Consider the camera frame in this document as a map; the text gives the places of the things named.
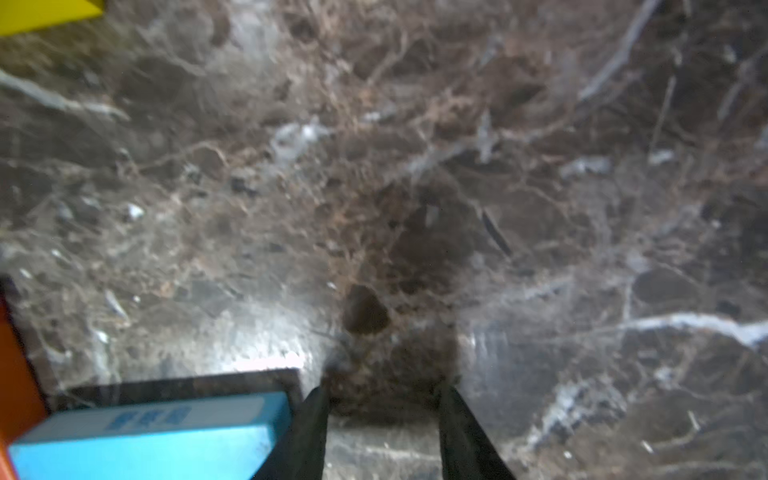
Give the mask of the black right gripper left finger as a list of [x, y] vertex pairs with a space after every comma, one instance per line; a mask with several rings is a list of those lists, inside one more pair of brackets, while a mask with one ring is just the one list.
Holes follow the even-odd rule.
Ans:
[[323, 478], [330, 397], [314, 388], [253, 480], [320, 480]]

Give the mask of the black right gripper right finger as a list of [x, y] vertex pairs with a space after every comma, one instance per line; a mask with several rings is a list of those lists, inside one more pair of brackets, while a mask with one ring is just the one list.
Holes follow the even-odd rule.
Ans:
[[449, 384], [439, 387], [438, 423], [444, 479], [515, 480], [467, 403]]

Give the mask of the light blue block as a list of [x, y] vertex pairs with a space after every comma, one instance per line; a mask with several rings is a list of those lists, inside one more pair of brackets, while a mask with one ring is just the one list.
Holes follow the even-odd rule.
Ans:
[[20, 479], [249, 479], [290, 422], [283, 392], [70, 410], [9, 455]]

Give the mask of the orange block front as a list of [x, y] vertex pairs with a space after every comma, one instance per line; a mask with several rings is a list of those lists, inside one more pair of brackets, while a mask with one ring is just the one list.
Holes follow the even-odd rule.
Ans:
[[12, 323], [10, 307], [1, 296], [1, 480], [17, 478], [11, 444], [48, 415], [38, 383]]

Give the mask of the small yellow block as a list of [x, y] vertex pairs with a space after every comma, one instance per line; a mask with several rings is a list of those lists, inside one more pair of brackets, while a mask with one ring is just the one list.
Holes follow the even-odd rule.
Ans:
[[1, 0], [1, 36], [100, 17], [103, 0]]

